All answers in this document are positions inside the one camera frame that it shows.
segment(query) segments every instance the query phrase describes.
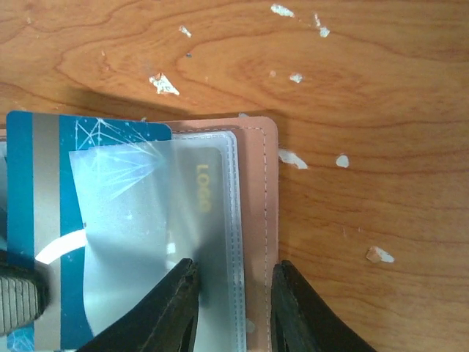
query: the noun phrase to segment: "white paint fleck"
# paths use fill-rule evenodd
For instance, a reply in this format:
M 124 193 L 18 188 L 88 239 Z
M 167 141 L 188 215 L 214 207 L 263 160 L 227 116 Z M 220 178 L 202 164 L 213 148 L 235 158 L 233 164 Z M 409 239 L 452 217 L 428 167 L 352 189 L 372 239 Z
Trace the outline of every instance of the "white paint fleck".
M 295 165 L 299 169 L 308 169 L 308 165 L 298 155 L 286 149 L 278 150 L 278 157 L 286 164 Z
M 316 27 L 321 27 L 321 21 L 317 13 L 314 14 L 314 20 L 316 21 Z
M 246 332 L 252 334 L 256 331 L 256 324 L 254 324 L 250 319 L 246 318 Z
M 273 4 L 270 9 L 272 12 L 276 13 L 277 15 L 280 16 L 286 16 L 286 17 L 295 17 L 295 14 L 293 11 L 288 10 L 285 6 L 279 5 L 279 4 Z
M 302 80 L 303 80 L 303 76 L 301 75 L 301 73 L 292 73 L 290 75 L 290 81 L 300 83 Z
M 314 20 L 316 21 L 316 27 L 320 30 L 320 37 L 326 38 L 329 35 L 330 30 L 326 26 L 321 26 L 321 20 L 317 13 L 314 14 Z
M 366 253 L 366 259 L 373 263 L 378 263 L 380 261 L 384 263 L 394 263 L 394 257 L 378 246 L 370 247 Z
M 336 159 L 336 165 L 346 169 L 350 165 L 349 157 L 345 154 L 339 155 Z
M 159 73 L 156 76 L 151 76 L 149 78 L 149 82 L 156 87 L 156 92 L 158 94 L 180 94 L 179 90 L 177 90 L 162 73 Z
M 187 28 L 185 28 L 185 26 L 180 26 L 179 31 L 184 33 L 188 37 L 192 37 L 192 33 L 190 33 L 189 30 Z
M 327 27 L 320 28 L 320 37 L 326 38 L 330 33 L 330 30 Z

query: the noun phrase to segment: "wallet stitching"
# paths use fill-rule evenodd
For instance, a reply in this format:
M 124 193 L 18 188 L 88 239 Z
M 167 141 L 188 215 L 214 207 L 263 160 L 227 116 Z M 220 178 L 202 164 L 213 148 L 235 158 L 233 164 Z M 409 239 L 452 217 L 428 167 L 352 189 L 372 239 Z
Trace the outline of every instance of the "wallet stitching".
M 264 136 L 263 140 L 263 147 L 264 147 L 264 178 L 265 178 L 265 185 L 264 185 L 264 220 L 265 220 L 265 260 L 264 260 L 264 291 L 265 291 L 265 317 L 267 321 L 267 351 L 271 351 L 271 344 L 270 344 L 270 316 L 269 316 L 269 303 L 268 303 L 268 280 L 267 280 L 267 153 L 265 149 L 265 131 L 263 128 L 260 127 L 233 127 L 233 128 L 196 128 L 193 130 L 185 130 L 185 131 L 177 131 L 178 133 L 191 133 L 191 132 L 201 132 L 201 131 L 234 131 L 234 130 L 258 130 L 262 132 Z

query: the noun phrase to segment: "wood grain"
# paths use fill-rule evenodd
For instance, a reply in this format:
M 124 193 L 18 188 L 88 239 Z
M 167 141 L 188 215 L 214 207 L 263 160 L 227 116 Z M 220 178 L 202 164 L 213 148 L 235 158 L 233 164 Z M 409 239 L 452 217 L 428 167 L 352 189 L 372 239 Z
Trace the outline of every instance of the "wood grain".
M 1 118 L 270 116 L 309 165 L 281 165 L 281 257 L 377 350 L 467 351 L 469 3 L 271 4 L 3 1 Z M 156 94 L 159 72 L 180 96 Z

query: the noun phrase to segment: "card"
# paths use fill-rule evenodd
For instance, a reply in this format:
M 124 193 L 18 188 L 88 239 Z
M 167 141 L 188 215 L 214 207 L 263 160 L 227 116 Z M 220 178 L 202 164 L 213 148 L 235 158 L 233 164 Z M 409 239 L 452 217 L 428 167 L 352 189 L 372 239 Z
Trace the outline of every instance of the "card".
M 9 260 L 22 265 L 84 228 L 70 151 L 171 139 L 162 124 L 24 111 L 7 115 L 7 132 L 8 198 L 14 200 L 8 203 L 7 248 L 15 254 Z M 76 349 L 92 339 L 83 304 L 84 249 L 53 261 L 49 269 L 51 303 L 34 324 L 8 336 L 10 351 Z

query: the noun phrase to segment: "pink leather wallet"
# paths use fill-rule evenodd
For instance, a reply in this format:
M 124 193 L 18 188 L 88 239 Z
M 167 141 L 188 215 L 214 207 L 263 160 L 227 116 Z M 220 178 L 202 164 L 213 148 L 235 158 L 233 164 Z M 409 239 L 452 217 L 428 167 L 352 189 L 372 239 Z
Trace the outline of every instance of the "pink leather wallet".
M 278 132 L 267 117 L 167 123 L 174 133 L 231 131 L 237 138 L 248 351 L 271 351 L 270 289 L 278 261 Z

